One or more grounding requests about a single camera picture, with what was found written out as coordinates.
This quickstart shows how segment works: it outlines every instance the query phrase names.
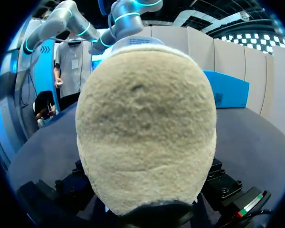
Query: black cable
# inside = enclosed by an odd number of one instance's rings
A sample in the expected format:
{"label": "black cable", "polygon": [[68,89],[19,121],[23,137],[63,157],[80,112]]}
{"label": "black cable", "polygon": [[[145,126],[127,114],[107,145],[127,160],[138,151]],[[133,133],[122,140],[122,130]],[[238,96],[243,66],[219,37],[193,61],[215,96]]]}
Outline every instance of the black cable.
{"label": "black cable", "polygon": [[272,213],[271,210],[258,210],[258,211],[255,211],[255,212],[252,212],[246,216],[243,216],[241,218],[237,218],[229,223],[226,223],[225,225],[219,227],[219,228],[225,228],[225,227],[229,227],[229,226],[232,226],[232,225],[235,225],[235,224],[238,224],[246,219],[250,219],[250,218],[253,218],[257,215],[270,215]]}
{"label": "black cable", "polygon": [[25,107],[28,104],[28,102],[29,102],[29,87],[28,87],[28,100],[26,101],[26,103],[24,103],[23,99],[22,99],[22,94],[21,94],[21,102],[22,102],[23,107]]}
{"label": "black cable", "polygon": [[80,84],[79,84],[79,93],[81,92],[80,91],[80,87],[81,87],[81,77],[82,77],[82,66],[83,66],[83,61],[84,61],[84,43],[81,42],[81,45],[82,45],[82,53],[81,53],[81,70],[80,70]]}
{"label": "black cable", "polygon": [[36,94],[36,96],[37,96],[37,91],[36,91],[36,88],[35,88],[35,86],[34,86],[34,82],[33,82],[32,76],[30,75],[30,72],[28,72],[28,75],[29,75],[29,77],[30,77],[30,80],[32,81],[32,85],[33,85],[33,87],[34,87],[34,91],[35,91],[35,94]]}

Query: blue panel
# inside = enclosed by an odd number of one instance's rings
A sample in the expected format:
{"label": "blue panel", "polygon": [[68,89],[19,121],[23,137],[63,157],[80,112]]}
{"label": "blue panel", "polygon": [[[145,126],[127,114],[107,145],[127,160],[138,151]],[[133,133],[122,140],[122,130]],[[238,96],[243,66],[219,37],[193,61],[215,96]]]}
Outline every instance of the blue panel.
{"label": "blue panel", "polygon": [[0,143],[9,161],[12,161],[16,152],[10,143],[7,133],[3,126],[3,119],[0,110]]}
{"label": "blue panel", "polygon": [[56,89],[54,86],[54,58],[53,58],[53,51],[54,51],[54,41],[53,40],[46,40],[41,45],[41,51],[39,55],[39,59],[34,67],[35,73],[35,85],[36,85],[36,92],[39,94],[42,91],[50,90],[53,93],[55,107],[58,111],[59,104],[56,94]]}
{"label": "blue panel", "polygon": [[92,62],[92,67],[93,67],[93,70],[96,69],[96,67],[101,63],[101,60],[98,60],[98,61],[93,61]]}
{"label": "blue panel", "polygon": [[210,81],[217,108],[245,108],[249,83],[215,71],[204,71]]}

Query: white wall panel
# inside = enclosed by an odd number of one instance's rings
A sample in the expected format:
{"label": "white wall panel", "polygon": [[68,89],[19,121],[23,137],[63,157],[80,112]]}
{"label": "white wall panel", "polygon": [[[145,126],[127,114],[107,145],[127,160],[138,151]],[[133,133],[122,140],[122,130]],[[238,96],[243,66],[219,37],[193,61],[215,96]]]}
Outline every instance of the white wall panel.
{"label": "white wall panel", "polygon": [[274,96],[275,72],[274,72],[273,56],[270,54],[265,54],[265,57],[266,57],[267,77],[266,77],[265,97],[261,111],[261,116],[265,119],[268,119],[270,107]]}
{"label": "white wall panel", "polygon": [[256,49],[244,47],[245,51],[245,81],[249,82],[247,108],[261,114],[267,78],[266,56]]}
{"label": "white wall panel", "polygon": [[160,39],[166,46],[189,54],[187,29],[177,26],[151,26],[151,36]]}
{"label": "white wall panel", "polygon": [[214,70],[245,80],[244,47],[239,44],[215,39]]}
{"label": "white wall panel", "polygon": [[273,46],[274,96],[268,120],[285,134],[285,48]]}
{"label": "white wall panel", "polygon": [[187,27],[189,56],[203,70],[214,70],[213,38],[194,28]]}

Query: person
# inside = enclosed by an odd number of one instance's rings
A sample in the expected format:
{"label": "person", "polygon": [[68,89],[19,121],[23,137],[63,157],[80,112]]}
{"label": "person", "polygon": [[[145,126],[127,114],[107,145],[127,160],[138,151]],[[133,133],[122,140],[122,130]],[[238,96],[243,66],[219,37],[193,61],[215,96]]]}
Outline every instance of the person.
{"label": "person", "polygon": [[34,102],[34,113],[39,128],[43,127],[49,118],[58,114],[52,91],[42,91],[37,95]]}
{"label": "person", "polygon": [[67,40],[71,43],[63,42],[57,48],[54,67],[55,88],[60,88],[61,111],[78,101],[92,66],[92,55],[88,52],[91,43],[73,32]]}

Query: screw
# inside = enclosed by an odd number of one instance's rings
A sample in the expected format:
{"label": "screw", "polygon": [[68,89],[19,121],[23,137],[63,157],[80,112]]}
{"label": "screw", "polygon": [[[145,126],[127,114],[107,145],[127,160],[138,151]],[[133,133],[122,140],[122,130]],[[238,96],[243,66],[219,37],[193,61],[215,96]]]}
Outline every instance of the screw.
{"label": "screw", "polygon": [[229,192],[228,188],[222,188],[222,193],[227,193],[227,192]]}

